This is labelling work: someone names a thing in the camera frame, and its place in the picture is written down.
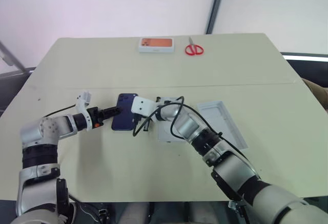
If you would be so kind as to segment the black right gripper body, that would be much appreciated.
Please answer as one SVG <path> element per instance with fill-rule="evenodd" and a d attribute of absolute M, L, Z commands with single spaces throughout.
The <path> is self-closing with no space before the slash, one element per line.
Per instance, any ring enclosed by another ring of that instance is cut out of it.
<path fill-rule="evenodd" d="M 143 118 L 146 119 L 147 117 L 143 116 L 143 115 L 140 115 L 140 114 L 136 114 L 136 113 L 134 114 L 134 117 L 133 117 L 133 124 L 134 124 L 133 132 L 136 132 L 137 125 Z M 150 121 L 151 120 L 148 120 L 147 123 L 145 123 L 145 125 L 142 126 L 143 131 L 148 132 Z"/>

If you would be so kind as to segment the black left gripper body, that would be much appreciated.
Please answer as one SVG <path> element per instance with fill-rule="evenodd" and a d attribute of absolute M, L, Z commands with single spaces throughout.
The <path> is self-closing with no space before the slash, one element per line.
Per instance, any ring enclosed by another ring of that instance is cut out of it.
<path fill-rule="evenodd" d="M 90 118 L 91 118 L 92 128 L 93 129 L 101 127 L 101 126 L 104 125 L 103 117 L 102 117 L 101 112 L 98 109 L 98 107 L 89 108 L 88 113 L 89 113 Z"/>

